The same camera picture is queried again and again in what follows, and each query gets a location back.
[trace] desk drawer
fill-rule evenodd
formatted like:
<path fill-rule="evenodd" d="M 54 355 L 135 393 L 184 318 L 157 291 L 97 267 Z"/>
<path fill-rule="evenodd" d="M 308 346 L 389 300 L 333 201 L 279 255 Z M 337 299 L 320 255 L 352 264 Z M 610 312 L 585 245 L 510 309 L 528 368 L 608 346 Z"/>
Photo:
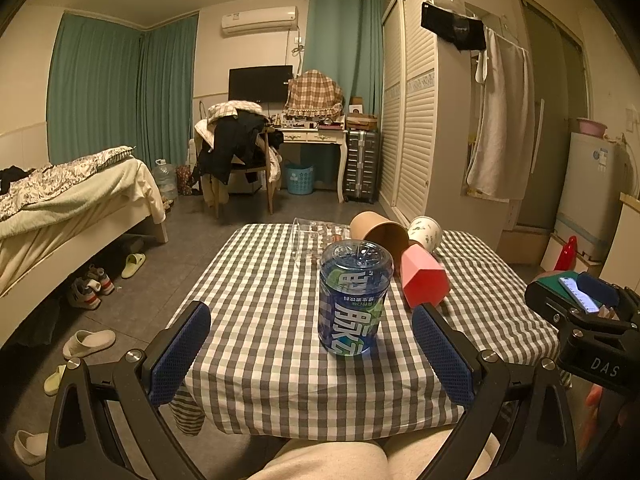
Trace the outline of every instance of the desk drawer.
<path fill-rule="evenodd" d="M 340 144 L 344 133 L 340 130 L 323 130 L 321 132 L 309 132 L 306 134 L 308 142 L 334 142 Z"/>
<path fill-rule="evenodd" d="M 306 142 L 306 132 L 286 132 L 283 135 L 285 142 Z"/>

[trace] blue gripper pad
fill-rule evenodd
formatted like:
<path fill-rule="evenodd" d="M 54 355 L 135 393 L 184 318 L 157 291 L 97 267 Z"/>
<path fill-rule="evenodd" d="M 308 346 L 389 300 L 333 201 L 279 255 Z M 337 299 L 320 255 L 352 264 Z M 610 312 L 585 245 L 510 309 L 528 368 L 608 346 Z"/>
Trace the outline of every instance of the blue gripper pad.
<path fill-rule="evenodd" d="M 423 306 L 411 319 L 415 340 L 438 376 L 449 399 L 468 408 L 474 402 L 471 370 Z"/>
<path fill-rule="evenodd" d="M 151 372 L 148 398 L 153 406 L 171 402 L 211 328 L 209 307 L 200 303 Z"/>

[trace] teal curtain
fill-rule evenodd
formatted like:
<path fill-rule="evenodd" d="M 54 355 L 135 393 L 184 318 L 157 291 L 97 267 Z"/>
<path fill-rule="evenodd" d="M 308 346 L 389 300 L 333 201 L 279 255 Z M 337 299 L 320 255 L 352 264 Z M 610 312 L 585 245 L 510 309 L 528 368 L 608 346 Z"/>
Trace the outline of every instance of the teal curtain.
<path fill-rule="evenodd" d="M 197 27 L 197 15 L 141 32 L 65 13 L 49 71 L 49 160 L 128 144 L 149 168 L 184 164 Z"/>
<path fill-rule="evenodd" d="M 364 111 L 380 115 L 382 106 L 382 14 L 385 0 L 310 0 L 303 71 L 316 69 L 336 81 L 348 111 L 351 97 Z M 316 180 L 334 183 L 337 146 L 303 144 L 302 164 L 315 166 Z"/>
<path fill-rule="evenodd" d="M 195 15 L 142 36 L 136 156 L 150 168 L 158 158 L 176 165 L 184 164 L 187 158 L 197 30 Z"/>
<path fill-rule="evenodd" d="M 59 164 L 136 144 L 140 32 L 64 14 L 47 91 L 49 160 Z"/>

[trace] blue laundry basket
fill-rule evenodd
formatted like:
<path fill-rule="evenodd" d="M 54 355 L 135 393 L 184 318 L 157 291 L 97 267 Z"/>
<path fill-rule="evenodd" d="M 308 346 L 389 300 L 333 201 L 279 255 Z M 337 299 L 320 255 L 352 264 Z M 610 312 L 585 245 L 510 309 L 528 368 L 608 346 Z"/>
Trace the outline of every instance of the blue laundry basket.
<path fill-rule="evenodd" d="M 293 195 L 308 195 L 314 190 L 314 167 L 285 164 L 287 190 Z"/>

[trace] light switch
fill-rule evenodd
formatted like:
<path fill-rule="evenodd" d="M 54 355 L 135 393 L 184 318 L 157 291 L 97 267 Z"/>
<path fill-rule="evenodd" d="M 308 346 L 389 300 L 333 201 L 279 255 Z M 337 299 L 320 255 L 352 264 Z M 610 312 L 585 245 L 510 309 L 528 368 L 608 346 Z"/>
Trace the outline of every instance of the light switch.
<path fill-rule="evenodd" d="M 626 130 L 630 133 L 634 130 L 634 111 L 631 108 L 626 109 Z"/>

